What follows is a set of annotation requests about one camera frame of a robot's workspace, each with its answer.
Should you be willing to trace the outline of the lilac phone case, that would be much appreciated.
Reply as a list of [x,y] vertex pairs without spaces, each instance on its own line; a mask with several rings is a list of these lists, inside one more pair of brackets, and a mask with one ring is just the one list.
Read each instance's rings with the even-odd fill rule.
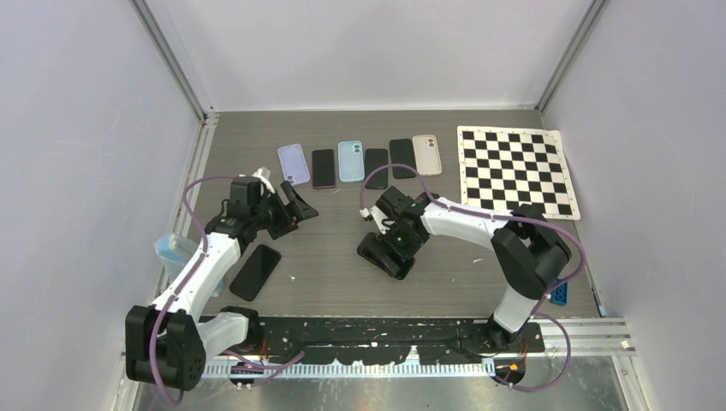
[[284,179],[292,186],[311,181],[311,173],[301,144],[281,146],[277,149]]

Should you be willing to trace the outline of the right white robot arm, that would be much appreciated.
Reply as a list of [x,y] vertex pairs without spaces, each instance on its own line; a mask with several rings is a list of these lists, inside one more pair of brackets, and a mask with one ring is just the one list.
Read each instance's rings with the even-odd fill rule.
[[360,215],[377,231],[367,234],[359,256],[396,280],[412,270],[416,253],[433,236],[466,241],[492,251],[507,288],[485,325],[488,342],[510,351],[523,338],[523,327],[572,257],[554,226],[529,204],[496,214],[424,192],[416,198],[388,188]]

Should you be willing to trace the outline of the beige phone case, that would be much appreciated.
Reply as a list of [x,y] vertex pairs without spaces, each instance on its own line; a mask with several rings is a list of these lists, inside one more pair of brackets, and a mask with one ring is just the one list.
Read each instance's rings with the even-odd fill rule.
[[423,176],[440,175],[443,168],[436,136],[415,135],[412,142],[417,171]]

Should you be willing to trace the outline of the light-blue phone case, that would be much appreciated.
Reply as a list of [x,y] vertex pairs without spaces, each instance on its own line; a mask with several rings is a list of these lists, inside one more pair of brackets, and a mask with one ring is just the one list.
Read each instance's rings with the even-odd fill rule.
[[359,140],[341,141],[337,154],[340,181],[362,182],[366,177],[362,143]]

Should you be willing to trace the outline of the phone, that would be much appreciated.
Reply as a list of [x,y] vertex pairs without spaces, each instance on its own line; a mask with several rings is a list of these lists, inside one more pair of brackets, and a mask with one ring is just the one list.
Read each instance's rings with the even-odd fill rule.
[[312,187],[333,188],[336,185],[335,154],[333,149],[312,151]]
[[384,271],[389,277],[402,281],[415,264],[415,258],[404,259],[384,242],[380,235],[368,233],[356,248],[357,254]]
[[365,189],[386,189],[389,184],[388,169],[385,165],[389,163],[389,153],[383,148],[366,149],[364,155],[364,166],[366,172]]

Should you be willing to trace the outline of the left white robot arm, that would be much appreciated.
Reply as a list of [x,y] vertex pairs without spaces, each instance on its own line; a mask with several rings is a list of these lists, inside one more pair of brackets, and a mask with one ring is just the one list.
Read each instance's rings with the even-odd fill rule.
[[221,211],[207,224],[193,220],[201,243],[181,273],[150,305],[132,307],[125,318],[127,378],[154,384],[164,395],[192,390],[206,364],[225,350],[253,354],[261,347],[256,311],[228,307],[203,322],[204,307],[260,231],[276,240],[318,216],[290,182],[274,188],[259,175],[229,181]]

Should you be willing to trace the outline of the black smartphone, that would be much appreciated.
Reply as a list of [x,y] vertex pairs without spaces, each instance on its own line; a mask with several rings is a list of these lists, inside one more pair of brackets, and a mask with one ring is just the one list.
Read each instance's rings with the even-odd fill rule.
[[393,164],[403,164],[409,169],[394,167],[393,176],[396,179],[410,179],[416,177],[416,160],[414,154],[414,145],[411,139],[395,139],[389,143],[390,162]]

